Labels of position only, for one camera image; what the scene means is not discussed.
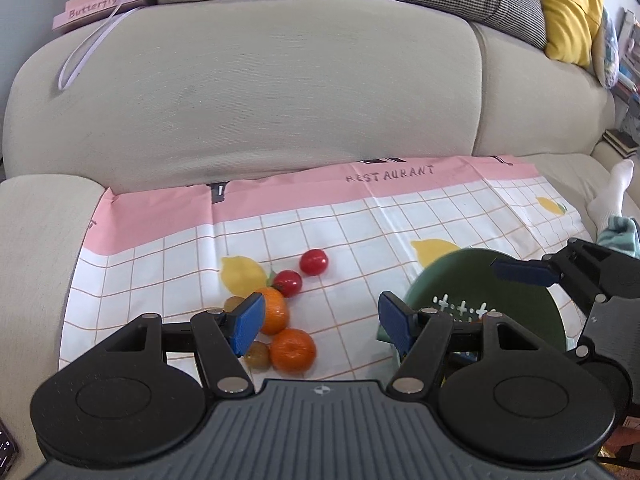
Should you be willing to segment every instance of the light blue cloth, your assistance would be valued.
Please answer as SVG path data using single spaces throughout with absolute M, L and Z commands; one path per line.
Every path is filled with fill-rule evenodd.
M 600 233 L 596 243 L 607 249 L 640 259 L 638 224 L 633 218 L 610 216 L 609 227 Z

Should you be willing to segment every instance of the white ribbon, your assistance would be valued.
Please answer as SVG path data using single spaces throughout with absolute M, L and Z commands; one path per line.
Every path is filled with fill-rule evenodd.
M 111 19 L 114 17 L 114 15 L 116 15 L 116 13 L 120 10 L 120 7 L 122 6 L 122 1 L 123 0 L 120 0 L 120 3 L 116 6 L 115 9 L 113 9 L 113 12 L 110 14 L 110 16 L 103 23 L 101 23 L 98 26 L 98 28 L 96 28 L 91 34 L 89 34 L 84 39 L 84 41 L 82 43 L 80 43 L 71 54 L 69 54 L 69 57 L 66 58 L 66 61 L 65 61 L 64 65 L 62 66 L 62 69 L 60 69 L 60 76 L 58 77 L 58 90 L 65 91 L 67 88 L 69 88 L 71 86 L 71 83 L 73 81 L 75 81 L 76 77 L 78 77 L 78 74 L 82 70 L 82 67 L 84 67 L 86 65 L 86 62 L 91 57 L 91 54 L 93 54 L 95 52 L 95 50 L 102 43 L 104 38 L 106 38 L 109 35 L 109 33 L 122 20 L 124 20 L 127 16 L 129 16 L 130 14 L 132 14 L 133 12 L 135 12 L 136 10 L 139 9 L 139 7 L 137 7 L 135 9 L 128 10 L 123 15 L 118 16 L 114 21 L 111 21 Z M 95 40 L 94 44 L 92 44 L 92 46 L 89 47 L 89 50 L 87 50 L 84 53 L 84 56 L 82 56 L 82 59 L 80 60 L 78 65 L 74 68 L 74 70 L 71 73 L 71 75 L 69 76 L 69 78 L 65 81 L 66 69 L 68 68 L 68 65 L 71 62 L 73 56 L 75 56 L 76 53 L 78 52 L 78 50 L 80 50 L 92 37 L 94 37 L 100 31 L 102 32 L 101 35 L 98 37 L 97 40 Z

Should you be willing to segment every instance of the phone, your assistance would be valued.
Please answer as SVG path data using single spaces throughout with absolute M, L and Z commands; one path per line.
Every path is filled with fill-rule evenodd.
M 4 478 L 18 456 L 15 440 L 0 420 L 0 479 Z

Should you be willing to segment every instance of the yellow pillow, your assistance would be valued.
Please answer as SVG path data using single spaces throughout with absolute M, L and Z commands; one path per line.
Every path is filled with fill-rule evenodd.
M 540 0 L 545 15 L 545 54 L 551 59 L 588 66 L 604 0 Z

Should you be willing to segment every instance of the lemon print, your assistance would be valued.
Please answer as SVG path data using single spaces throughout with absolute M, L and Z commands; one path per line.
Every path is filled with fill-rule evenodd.
M 414 247 L 415 253 L 418 255 L 418 261 L 423 267 L 430 266 L 439 257 L 459 249 L 456 244 L 437 238 L 414 240 L 411 245 Z
M 562 216 L 564 213 L 566 213 L 565 206 L 563 206 L 562 204 L 559 204 L 558 202 L 554 202 L 550 198 L 546 198 L 544 196 L 537 196 L 536 199 L 538 200 L 538 203 L 543 208 L 545 208 L 550 213 L 553 213 L 554 215 Z
M 229 292 L 241 298 L 267 284 L 267 274 L 262 267 L 246 256 L 222 258 L 220 279 Z

